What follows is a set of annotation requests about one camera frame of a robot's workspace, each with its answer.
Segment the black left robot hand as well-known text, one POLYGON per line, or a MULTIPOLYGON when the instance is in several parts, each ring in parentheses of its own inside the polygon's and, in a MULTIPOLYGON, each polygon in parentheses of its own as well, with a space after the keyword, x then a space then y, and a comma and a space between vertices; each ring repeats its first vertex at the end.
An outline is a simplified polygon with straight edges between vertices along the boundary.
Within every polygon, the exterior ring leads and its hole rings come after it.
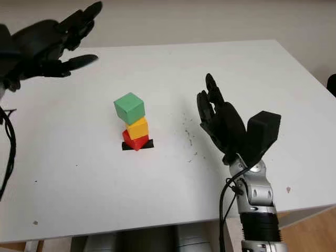
POLYGON ((47 19, 10 34, 1 24, 1 93, 15 92, 23 80, 33 77, 64 78, 73 70, 82 68, 98 59, 87 54, 60 60, 64 50, 76 50, 89 35, 95 17, 102 10, 98 1, 85 10, 78 10, 62 22, 47 19))

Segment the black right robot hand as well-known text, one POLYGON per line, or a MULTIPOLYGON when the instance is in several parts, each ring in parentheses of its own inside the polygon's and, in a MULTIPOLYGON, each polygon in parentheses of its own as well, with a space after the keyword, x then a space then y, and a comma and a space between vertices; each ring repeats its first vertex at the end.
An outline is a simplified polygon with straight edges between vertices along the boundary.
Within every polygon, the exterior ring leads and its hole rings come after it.
POLYGON ((246 136, 244 123, 234 106, 225 101, 213 76, 205 77, 207 91, 197 94, 201 128, 224 154, 223 163, 232 164, 246 136))

